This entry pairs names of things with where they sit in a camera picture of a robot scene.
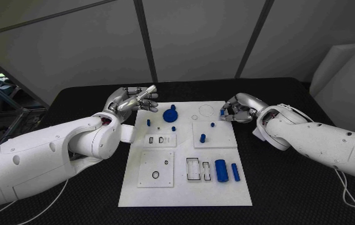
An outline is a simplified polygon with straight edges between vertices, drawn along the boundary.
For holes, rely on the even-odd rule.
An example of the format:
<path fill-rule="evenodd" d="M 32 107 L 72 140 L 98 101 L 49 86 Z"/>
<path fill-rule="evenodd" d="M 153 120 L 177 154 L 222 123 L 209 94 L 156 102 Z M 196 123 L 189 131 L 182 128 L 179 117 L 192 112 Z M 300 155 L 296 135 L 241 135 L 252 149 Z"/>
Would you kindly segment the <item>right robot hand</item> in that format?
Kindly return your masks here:
<path fill-rule="evenodd" d="M 268 107 L 267 103 L 247 93 L 238 93 L 224 104 L 219 119 L 248 123 Z"/>

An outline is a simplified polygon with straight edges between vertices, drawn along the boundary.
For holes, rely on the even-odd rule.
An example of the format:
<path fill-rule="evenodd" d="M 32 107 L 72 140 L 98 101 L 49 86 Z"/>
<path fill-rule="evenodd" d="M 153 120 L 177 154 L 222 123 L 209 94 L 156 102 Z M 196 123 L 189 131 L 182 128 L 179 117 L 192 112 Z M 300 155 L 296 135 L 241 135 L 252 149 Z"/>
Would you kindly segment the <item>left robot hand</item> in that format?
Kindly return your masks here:
<path fill-rule="evenodd" d="M 120 123 L 123 123 L 133 111 L 159 111 L 159 104 L 154 102 L 157 97 L 159 94 L 154 85 L 149 87 L 121 87 L 110 95 L 102 112 L 112 114 Z"/>

